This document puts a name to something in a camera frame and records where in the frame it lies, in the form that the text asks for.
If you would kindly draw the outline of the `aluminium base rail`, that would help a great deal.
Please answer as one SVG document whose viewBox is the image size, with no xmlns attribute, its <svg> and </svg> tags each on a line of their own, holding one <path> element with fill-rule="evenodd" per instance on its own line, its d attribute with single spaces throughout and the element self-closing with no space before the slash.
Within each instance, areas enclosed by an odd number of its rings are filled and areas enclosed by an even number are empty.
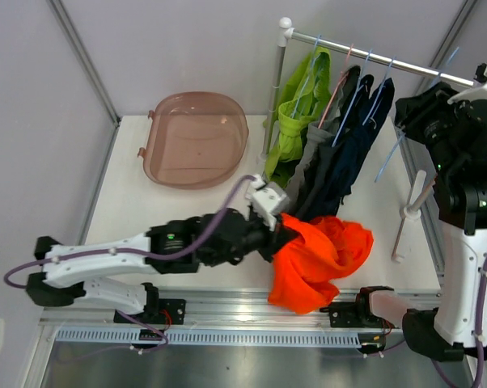
<svg viewBox="0 0 487 388">
<path fill-rule="evenodd" d="M 164 288 L 162 298 L 184 299 L 183 329 L 250 331 L 332 331 L 327 313 L 296 315 L 267 302 L 264 291 Z M 115 327 L 114 310 L 79 302 L 63 308 L 45 308 L 41 327 Z"/>
</svg>

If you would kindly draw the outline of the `pink translucent plastic basin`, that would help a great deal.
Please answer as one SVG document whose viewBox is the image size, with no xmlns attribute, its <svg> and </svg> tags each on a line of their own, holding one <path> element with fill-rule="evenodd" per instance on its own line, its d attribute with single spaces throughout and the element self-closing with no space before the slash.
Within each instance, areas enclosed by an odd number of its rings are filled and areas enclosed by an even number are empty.
<svg viewBox="0 0 487 388">
<path fill-rule="evenodd" d="M 238 169 L 248 141 L 244 110 L 214 92 L 170 95 L 148 112 L 146 146 L 138 151 L 146 177 L 184 190 L 211 188 Z"/>
</svg>

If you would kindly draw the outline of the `lime green shorts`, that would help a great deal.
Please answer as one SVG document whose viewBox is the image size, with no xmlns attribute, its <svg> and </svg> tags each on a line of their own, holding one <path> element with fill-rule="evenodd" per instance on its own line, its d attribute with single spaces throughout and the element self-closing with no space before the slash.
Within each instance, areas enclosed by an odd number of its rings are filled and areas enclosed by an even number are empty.
<svg viewBox="0 0 487 388">
<path fill-rule="evenodd" d="M 331 55 L 315 48 L 287 80 L 273 114 L 278 136 L 265 162 L 268 180 L 286 187 L 302 157 L 307 126 L 325 109 L 331 97 Z"/>
</svg>

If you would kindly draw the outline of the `orange shorts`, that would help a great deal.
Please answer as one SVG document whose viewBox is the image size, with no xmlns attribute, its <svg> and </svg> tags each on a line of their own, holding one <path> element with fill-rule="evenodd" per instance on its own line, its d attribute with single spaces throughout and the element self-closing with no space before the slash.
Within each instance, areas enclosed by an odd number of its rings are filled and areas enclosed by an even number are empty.
<svg viewBox="0 0 487 388">
<path fill-rule="evenodd" d="M 333 282 L 354 274 L 369 257 L 372 232 L 334 216 L 305 222 L 284 213 L 282 221 L 297 236 L 273 255 L 268 303 L 296 314 L 328 306 L 340 293 Z"/>
</svg>

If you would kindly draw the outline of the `navy blue shorts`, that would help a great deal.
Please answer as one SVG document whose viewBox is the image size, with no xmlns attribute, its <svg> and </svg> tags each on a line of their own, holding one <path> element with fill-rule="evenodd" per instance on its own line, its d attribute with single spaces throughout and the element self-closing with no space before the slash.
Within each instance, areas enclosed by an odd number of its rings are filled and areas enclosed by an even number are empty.
<svg viewBox="0 0 487 388">
<path fill-rule="evenodd" d="M 362 78 L 362 88 L 358 92 L 354 107 L 349 113 L 345 127 L 339 136 L 335 154 L 320 191 L 315 195 L 314 202 L 309 206 L 302 221 L 310 221 L 316 217 L 335 215 L 344 198 L 351 194 L 351 188 L 365 162 L 366 156 L 391 110 L 395 93 L 395 85 L 387 78 L 375 112 L 366 125 L 362 125 L 366 114 L 374 102 L 376 90 L 372 90 L 374 76 L 368 74 Z M 349 98 L 341 109 L 342 116 L 349 105 Z"/>
</svg>

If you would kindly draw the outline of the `light grey shorts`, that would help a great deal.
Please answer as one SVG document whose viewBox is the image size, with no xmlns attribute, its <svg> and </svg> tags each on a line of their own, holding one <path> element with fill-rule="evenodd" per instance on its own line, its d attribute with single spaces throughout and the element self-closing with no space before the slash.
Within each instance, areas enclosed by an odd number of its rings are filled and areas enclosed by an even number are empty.
<svg viewBox="0 0 487 388">
<path fill-rule="evenodd" d="M 337 134 L 337 130 L 340 126 L 339 119 L 341 118 L 342 97 L 343 91 L 342 87 L 340 87 L 321 129 L 317 128 L 320 117 L 307 126 L 306 142 L 303 148 L 302 157 L 296 165 L 294 174 L 289 179 L 285 188 L 285 192 L 292 203 L 298 201 L 302 188 L 307 184 L 307 172 L 309 167 L 315 163 L 315 157 L 320 146 L 327 141 L 332 142 Z"/>
</svg>

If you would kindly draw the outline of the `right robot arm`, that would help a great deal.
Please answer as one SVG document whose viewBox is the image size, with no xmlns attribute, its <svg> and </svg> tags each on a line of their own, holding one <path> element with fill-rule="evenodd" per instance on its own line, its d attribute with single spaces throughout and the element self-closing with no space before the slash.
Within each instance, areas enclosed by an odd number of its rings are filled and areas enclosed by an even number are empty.
<svg viewBox="0 0 487 388">
<path fill-rule="evenodd" d="M 399 327 L 411 350 L 434 361 L 487 361 L 487 75 L 455 91 L 439 82 L 396 102 L 395 124 L 426 147 L 446 240 L 443 299 L 422 310 L 392 288 L 360 289 L 325 308 L 337 327 Z"/>
</svg>

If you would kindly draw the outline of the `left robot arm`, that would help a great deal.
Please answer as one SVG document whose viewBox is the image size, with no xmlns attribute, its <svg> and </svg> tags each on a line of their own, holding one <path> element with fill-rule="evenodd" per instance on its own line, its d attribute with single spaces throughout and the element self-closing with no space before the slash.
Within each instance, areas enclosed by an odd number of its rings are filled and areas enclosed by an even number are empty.
<svg viewBox="0 0 487 388">
<path fill-rule="evenodd" d="M 254 251 L 270 262 L 291 238 L 278 222 L 269 227 L 255 212 L 247 217 L 228 209 L 207 240 L 193 252 L 179 253 L 207 230 L 214 215 L 170 221 L 113 243 L 71 247 L 43 236 L 34 252 L 45 263 L 28 276 L 26 292 L 38 306 L 67 307 L 75 302 L 97 303 L 114 309 L 115 323 L 136 319 L 145 324 L 183 324 L 185 301 L 161 299 L 150 282 L 127 285 L 114 280 L 125 273 L 176 275 L 200 267 L 236 266 Z"/>
</svg>

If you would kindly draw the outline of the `metal clothes rack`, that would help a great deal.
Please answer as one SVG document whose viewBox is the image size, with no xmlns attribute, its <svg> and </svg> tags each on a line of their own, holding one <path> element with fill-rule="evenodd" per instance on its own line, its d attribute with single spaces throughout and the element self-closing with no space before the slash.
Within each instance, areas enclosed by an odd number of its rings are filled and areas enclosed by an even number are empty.
<svg viewBox="0 0 487 388">
<path fill-rule="evenodd" d="M 360 66 L 344 70 L 330 91 L 329 44 L 315 37 L 312 52 L 278 91 L 290 38 L 302 39 L 292 22 L 279 22 L 272 103 L 265 121 L 265 178 L 284 188 L 287 212 L 301 221 L 335 216 L 395 103 L 392 78 L 374 88 Z"/>
</svg>

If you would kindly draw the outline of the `blue hanger of orange shorts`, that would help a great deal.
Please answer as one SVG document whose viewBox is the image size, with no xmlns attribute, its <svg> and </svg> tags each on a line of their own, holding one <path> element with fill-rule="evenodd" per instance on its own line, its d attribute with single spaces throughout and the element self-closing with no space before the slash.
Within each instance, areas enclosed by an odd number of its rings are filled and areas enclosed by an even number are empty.
<svg viewBox="0 0 487 388">
<path fill-rule="evenodd" d="M 458 53 L 458 51 L 460 50 L 460 46 L 457 46 L 453 51 L 452 53 L 449 55 L 449 57 L 446 59 L 445 61 L 445 64 L 443 65 L 443 67 L 439 70 L 438 74 L 434 77 L 434 79 L 432 80 L 432 82 L 425 88 L 425 91 L 427 91 L 428 89 L 430 89 L 432 86 L 434 86 L 436 83 L 438 83 L 439 81 L 442 80 L 442 74 L 443 74 L 443 71 L 446 70 L 448 68 L 448 66 L 450 65 L 450 63 L 453 61 L 453 58 L 455 57 L 455 55 Z M 400 144 L 401 142 L 404 140 L 405 138 L 405 135 L 404 133 L 402 132 L 401 129 L 396 129 L 396 142 L 395 144 L 393 145 L 392 149 L 390 150 L 390 152 L 388 153 L 383 165 L 380 167 L 379 169 L 379 172 L 377 174 L 377 176 L 375 177 L 375 180 L 374 182 L 377 183 L 380 181 L 384 171 L 386 170 L 387 168 L 387 165 L 389 164 L 390 160 L 392 159 L 392 156 L 393 154 L 396 152 L 396 150 L 400 147 Z"/>
</svg>

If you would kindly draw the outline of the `blue hanger of navy shorts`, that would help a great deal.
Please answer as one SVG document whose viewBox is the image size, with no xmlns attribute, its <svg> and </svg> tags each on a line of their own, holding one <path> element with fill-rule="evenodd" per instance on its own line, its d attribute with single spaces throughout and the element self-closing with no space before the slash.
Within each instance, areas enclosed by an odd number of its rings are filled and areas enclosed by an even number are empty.
<svg viewBox="0 0 487 388">
<path fill-rule="evenodd" d="M 362 125 L 366 125 L 369 121 L 370 121 L 370 118 L 372 117 L 373 113 L 375 112 L 375 109 L 377 108 L 378 106 L 378 103 L 379 103 L 379 99 L 380 99 L 380 94 L 383 90 L 383 87 L 384 87 L 384 84 L 387 80 L 387 76 L 389 75 L 390 71 L 391 71 L 391 68 L 393 66 L 393 63 L 394 61 L 397 59 L 396 56 L 394 56 L 391 61 L 389 62 L 388 66 L 387 66 L 387 69 L 384 73 L 384 76 L 382 78 L 382 81 L 381 83 L 379 84 L 379 87 L 377 88 L 376 90 L 376 95 L 375 95 L 375 99 L 374 99 L 374 102 L 373 104 L 371 105 L 371 108 L 369 110 L 369 112 L 366 114 L 366 117 L 364 118 L 363 122 L 362 122 Z"/>
</svg>

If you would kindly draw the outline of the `dark grey shorts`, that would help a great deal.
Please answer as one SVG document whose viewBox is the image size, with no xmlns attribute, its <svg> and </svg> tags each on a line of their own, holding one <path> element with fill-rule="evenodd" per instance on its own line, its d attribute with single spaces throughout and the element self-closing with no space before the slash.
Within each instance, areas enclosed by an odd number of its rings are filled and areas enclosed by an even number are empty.
<svg viewBox="0 0 487 388">
<path fill-rule="evenodd" d="M 341 125 L 341 109 L 353 96 L 361 67 L 352 65 L 344 71 L 330 98 L 329 107 L 307 126 L 307 140 L 303 154 L 287 183 L 286 193 L 291 200 L 288 214 L 301 218 L 307 214 L 315 195 L 322 188 L 336 148 L 332 143 Z"/>
</svg>

